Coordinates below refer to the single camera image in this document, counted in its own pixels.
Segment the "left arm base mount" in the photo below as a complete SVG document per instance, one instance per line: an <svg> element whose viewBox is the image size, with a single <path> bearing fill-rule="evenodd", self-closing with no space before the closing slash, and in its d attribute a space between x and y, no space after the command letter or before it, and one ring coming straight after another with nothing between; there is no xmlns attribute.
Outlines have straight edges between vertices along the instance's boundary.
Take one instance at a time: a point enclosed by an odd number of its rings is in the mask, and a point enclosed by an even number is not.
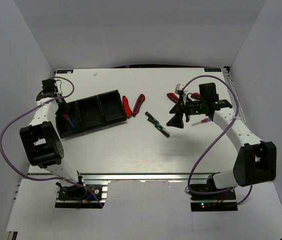
<svg viewBox="0 0 282 240"><path fill-rule="evenodd" d="M96 198L99 201L102 200L103 194L103 185L101 184L88 184L87 187L93 192ZM69 201L83 201L86 202L96 202L94 196L91 195L91 192L83 187L70 186L70 187L60 187L58 190L57 200L61 202Z"/></svg>

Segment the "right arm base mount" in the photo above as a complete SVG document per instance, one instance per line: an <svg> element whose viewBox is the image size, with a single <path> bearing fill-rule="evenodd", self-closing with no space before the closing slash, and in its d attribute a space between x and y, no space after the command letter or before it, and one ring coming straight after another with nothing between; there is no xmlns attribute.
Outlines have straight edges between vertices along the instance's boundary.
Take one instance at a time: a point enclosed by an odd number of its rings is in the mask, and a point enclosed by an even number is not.
<svg viewBox="0 0 282 240"><path fill-rule="evenodd" d="M194 194L185 188L190 195L191 212L227 212L237 211L237 200L234 191L221 194L201 195Z"/></svg>

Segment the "blue red screwdriver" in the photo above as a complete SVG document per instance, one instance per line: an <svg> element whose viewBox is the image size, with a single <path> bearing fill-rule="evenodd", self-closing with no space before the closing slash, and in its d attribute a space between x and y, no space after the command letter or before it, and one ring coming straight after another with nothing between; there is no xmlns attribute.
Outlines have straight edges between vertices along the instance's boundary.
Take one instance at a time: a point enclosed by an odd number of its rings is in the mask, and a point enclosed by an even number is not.
<svg viewBox="0 0 282 240"><path fill-rule="evenodd" d="M73 122L73 120L69 117L69 114L65 113L62 115L63 118L67 121L67 123L69 124L69 126L71 127L72 130L77 129L76 124Z"/></svg>
<svg viewBox="0 0 282 240"><path fill-rule="evenodd" d="M196 125L200 125L200 124L205 124L205 123L208 123L208 122L211 122L212 120L210 118L205 118L203 120L200 120L198 122L195 122L193 124L191 124L191 126L196 126Z"/></svg>

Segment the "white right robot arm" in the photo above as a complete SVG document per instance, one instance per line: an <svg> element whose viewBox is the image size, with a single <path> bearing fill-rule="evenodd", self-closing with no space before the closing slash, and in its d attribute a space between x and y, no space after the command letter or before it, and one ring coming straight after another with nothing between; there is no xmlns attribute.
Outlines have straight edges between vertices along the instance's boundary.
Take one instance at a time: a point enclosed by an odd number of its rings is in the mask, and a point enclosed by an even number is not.
<svg viewBox="0 0 282 240"><path fill-rule="evenodd" d="M220 99L215 83L199 85L201 100L188 100L182 85L176 86L175 92L180 97L169 111L173 117L167 126L182 129L184 122L192 115L206 115L220 127L237 150L238 156L231 170L214 174L206 187L207 195L216 200L225 189L237 186L246 187L276 178L277 147L254 135L248 127L237 118L233 106L226 99Z"/></svg>

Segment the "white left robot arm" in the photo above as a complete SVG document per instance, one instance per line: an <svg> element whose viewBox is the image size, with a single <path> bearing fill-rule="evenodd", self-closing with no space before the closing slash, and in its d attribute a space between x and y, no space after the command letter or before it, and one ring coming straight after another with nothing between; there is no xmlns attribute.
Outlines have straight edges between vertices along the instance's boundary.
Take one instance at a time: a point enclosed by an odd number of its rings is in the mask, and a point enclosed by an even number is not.
<svg viewBox="0 0 282 240"><path fill-rule="evenodd" d="M56 118L69 121L70 106L62 98L56 80L42 81L42 91L36 97L37 109L27 127L20 129L21 141L32 166L47 170L60 178L59 185L80 200L86 195L82 176L64 159L64 148L56 129Z"/></svg>

